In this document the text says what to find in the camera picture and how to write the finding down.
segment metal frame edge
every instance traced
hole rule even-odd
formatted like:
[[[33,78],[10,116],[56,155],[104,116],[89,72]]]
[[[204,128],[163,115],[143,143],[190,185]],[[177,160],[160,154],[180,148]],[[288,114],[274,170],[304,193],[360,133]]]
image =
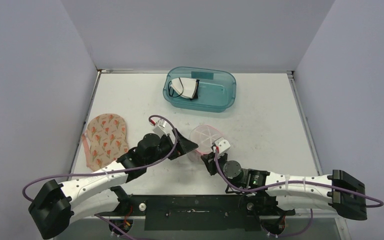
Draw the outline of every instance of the metal frame edge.
[[[101,78],[101,73],[102,73],[102,71],[98,70],[97,75],[96,75],[96,79],[95,79],[95,84],[93,86],[92,95],[90,96],[89,107],[87,108],[86,116],[84,117],[84,121],[83,121],[83,127],[81,128],[81,133],[80,133],[80,136],[79,136],[78,141],[77,141],[78,144],[77,144],[75,155],[74,155],[71,167],[70,167],[70,173],[73,173],[74,169],[76,168],[77,157],[78,157],[79,151],[80,151],[80,144],[82,144],[82,134],[85,131],[87,123],[88,123],[89,114],[91,113],[92,105],[93,105],[94,99],[95,99],[95,94],[97,93],[98,84],[99,84],[99,81]]]
[[[319,156],[317,155],[316,146],[314,145],[313,137],[310,131],[307,117],[304,114],[303,106],[301,105],[300,97],[298,96],[297,86],[292,71],[287,73],[293,97],[295,98],[296,106],[298,107],[299,116],[301,117],[302,126],[304,127],[305,135],[307,136],[308,145],[311,150],[311,155],[315,164],[315,169],[319,176],[323,175],[322,166],[320,165]]]

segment white wall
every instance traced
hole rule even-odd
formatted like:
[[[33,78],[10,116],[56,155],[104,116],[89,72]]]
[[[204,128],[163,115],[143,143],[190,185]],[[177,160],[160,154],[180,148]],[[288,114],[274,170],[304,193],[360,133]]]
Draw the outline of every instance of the white wall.
[[[293,70],[334,0],[61,0],[100,69]]]
[[[336,0],[295,79],[324,173],[384,200],[384,1]],[[384,207],[367,215],[347,221],[353,239],[384,239]]]
[[[0,0],[0,240],[41,239],[21,190],[69,171],[96,74],[59,0]]]

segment teal plastic container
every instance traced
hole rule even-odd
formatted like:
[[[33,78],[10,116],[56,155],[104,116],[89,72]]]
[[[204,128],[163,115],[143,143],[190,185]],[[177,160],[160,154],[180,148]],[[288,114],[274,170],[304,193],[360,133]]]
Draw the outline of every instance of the teal plastic container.
[[[169,83],[177,78],[199,79],[198,99],[171,97]],[[167,74],[162,94],[176,108],[221,113],[235,102],[236,79],[226,71],[179,66]]]

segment floral oven mitt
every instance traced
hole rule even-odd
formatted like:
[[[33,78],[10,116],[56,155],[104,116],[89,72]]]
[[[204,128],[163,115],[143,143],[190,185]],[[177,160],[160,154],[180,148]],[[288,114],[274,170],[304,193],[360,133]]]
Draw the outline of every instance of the floral oven mitt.
[[[87,125],[82,142],[86,166],[93,171],[104,168],[129,150],[126,122],[117,114],[99,115]]]

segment white table surface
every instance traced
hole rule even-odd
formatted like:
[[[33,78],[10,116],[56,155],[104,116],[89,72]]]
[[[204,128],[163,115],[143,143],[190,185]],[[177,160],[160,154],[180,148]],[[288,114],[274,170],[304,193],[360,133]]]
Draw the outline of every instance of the white table surface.
[[[185,136],[198,125],[220,130],[231,144],[229,160],[243,168],[279,174],[316,176],[310,146],[297,104],[285,73],[233,74],[236,100],[222,113],[173,107],[163,97],[165,73],[103,73],[100,76],[87,122],[106,113],[122,116],[127,124],[127,142],[135,147],[152,132],[148,116],[168,118]],[[74,173],[91,173],[79,145]],[[203,164],[187,156],[150,167],[139,178],[123,184],[128,194],[214,195],[224,194],[226,183],[210,176]]]

